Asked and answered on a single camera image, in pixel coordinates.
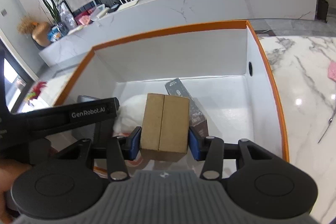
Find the person left hand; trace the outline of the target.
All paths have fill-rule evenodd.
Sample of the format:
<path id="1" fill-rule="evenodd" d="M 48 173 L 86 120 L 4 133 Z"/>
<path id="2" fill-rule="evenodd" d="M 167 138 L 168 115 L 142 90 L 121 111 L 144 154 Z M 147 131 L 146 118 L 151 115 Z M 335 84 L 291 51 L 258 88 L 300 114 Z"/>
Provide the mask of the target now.
<path id="1" fill-rule="evenodd" d="M 15 179 L 19 177 L 22 173 L 26 172 L 31 168 L 28 164 L 22 164 L 15 160 L 1 160 L 0 166 L 0 198 L 1 198 L 1 207 L 0 207 L 0 216 L 1 223 L 12 223 L 12 216 L 6 210 L 6 199 L 5 193 L 11 189 L 12 184 Z"/>

